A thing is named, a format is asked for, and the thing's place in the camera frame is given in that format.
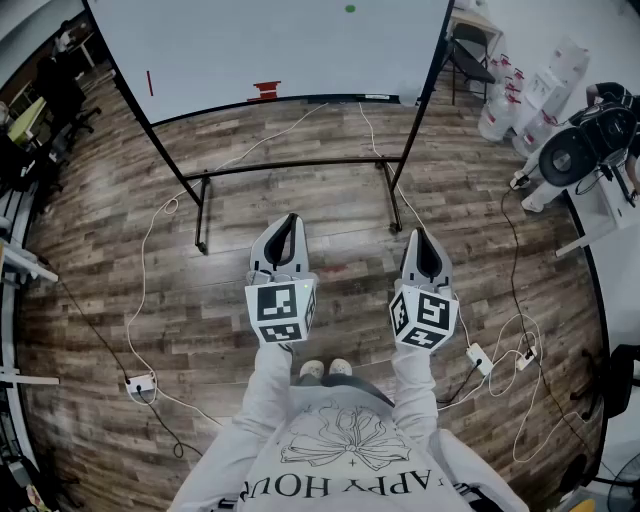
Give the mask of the black office chair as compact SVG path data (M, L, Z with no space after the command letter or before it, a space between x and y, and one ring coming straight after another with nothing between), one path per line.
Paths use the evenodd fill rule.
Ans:
M68 70L52 57L44 57L38 61L34 89L46 101L53 115L51 123L53 137L67 130L64 139L68 147L72 148L81 129L89 133L94 132L94 128L88 124L88 121L92 116L100 115L101 108L94 107L91 110L83 108L86 95L80 85Z

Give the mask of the black floor fan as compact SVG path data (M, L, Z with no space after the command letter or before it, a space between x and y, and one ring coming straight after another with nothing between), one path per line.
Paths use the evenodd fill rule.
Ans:
M614 478L595 477L594 481L609 486L609 512L640 512L640 453L630 459Z

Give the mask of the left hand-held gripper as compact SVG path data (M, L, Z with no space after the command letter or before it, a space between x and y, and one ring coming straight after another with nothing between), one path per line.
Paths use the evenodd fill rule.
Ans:
M261 345L306 342L317 306L304 222L289 213L254 242L245 286L250 325ZM270 274L282 270L302 275Z

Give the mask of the person's dark trousers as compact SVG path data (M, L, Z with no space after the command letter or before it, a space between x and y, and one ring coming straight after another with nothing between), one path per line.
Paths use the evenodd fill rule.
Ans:
M394 407L394 403L382 391L380 391L373 384L357 376L346 374L329 374L322 377L315 377L311 374L305 374L295 381L295 386L322 386L326 388L348 386L364 391L380 399L390 407Z

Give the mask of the clear water jug red label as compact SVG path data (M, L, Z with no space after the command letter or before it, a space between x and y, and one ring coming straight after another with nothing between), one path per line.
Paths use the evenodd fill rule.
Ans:
M495 84L505 83L507 78L513 78L513 67L509 57L501 53L489 61L488 71L495 79Z
M490 99L483 107L478 122L480 135L491 142L501 142L515 119L519 101L511 94Z
M557 124L554 116L549 116L544 110L539 111L512 139L514 149L521 156L528 158L552 135Z

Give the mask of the green desk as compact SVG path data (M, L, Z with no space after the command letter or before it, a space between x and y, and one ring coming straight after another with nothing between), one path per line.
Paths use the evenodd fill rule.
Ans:
M34 137L32 128L45 106L46 100L40 97L17 118L8 131L12 142L24 145Z

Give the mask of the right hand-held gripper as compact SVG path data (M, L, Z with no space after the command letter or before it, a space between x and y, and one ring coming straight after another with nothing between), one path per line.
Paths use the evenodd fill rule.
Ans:
M433 352L453 336L459 302L452 278L453 265L442 244L429 231L414 229L389 305L396 344Z

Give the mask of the white desk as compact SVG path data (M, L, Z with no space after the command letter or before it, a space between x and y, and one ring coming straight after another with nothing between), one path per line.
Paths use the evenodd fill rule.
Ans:
M617 231L640 226L640 197L629 202L627 189L621 184L627 186L630 182L615 170L612 181L592 174L581 185L573 184L566 190L579 237L558 249L557 257L584 249Z
M34 254L0 239L0 282L19 289L37 279L56 283L59 276L42 266Z

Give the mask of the person's right forearm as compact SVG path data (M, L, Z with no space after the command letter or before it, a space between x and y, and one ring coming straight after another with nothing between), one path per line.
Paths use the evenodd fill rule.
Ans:
M397 344L392 367L396 377L393 421L416 444L425 443L437 430L438 419L430 354Z

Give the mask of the person's grey printed sweatshirt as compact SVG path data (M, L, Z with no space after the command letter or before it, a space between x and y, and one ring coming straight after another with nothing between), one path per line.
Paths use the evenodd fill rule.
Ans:
M437 424L416 444L393 409L348 386L294 386L261 446L231 423L182 484L170 512L528 512L479 455Z

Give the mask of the black folding chair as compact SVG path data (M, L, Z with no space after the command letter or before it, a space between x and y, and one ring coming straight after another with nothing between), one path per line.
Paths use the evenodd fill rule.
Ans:
M478 45L482 50L482 57L476 58L465 46L465 43ZM451 103L456 102L457 76L461 75L466 82L475 81L481 84L483 102L488 98L488 86L496 83L495 77L488 70L488 38L478 27L457 23L452 29L451 36L447 41L447 55L442 69L447 63L452 65L452 95Z

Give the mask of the black round device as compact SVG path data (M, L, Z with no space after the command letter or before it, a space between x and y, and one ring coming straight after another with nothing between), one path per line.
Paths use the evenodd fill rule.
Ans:
M569 126L551 136L539 154L544 179L568 187L625 157L637 131L634 112L619 103L599 103L574 114Z

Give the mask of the red sticker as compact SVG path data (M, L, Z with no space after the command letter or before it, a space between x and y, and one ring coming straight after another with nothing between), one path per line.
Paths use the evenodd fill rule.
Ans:
M279 80L270 82L255 83L253 87L258 91L258 95L248 98L248 102L266 102L276 100L278 98L277 88L281 84Z

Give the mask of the white table with black frame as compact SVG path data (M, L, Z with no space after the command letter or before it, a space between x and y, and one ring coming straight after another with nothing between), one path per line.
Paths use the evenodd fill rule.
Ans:
M265 103L398 102L419 85L422 120L454 0L82 0L115 83L162 157L158 126ZM353 13L345 11L354 5ZM278 98L248 102L255 83ZM389 95L389 101L365 94Z

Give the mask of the person's left forearm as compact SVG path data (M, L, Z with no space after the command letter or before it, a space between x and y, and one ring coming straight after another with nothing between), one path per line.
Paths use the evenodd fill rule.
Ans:
M286 419L292 360L289 343L259 348L241 410L232 421L243 446L263 445Z

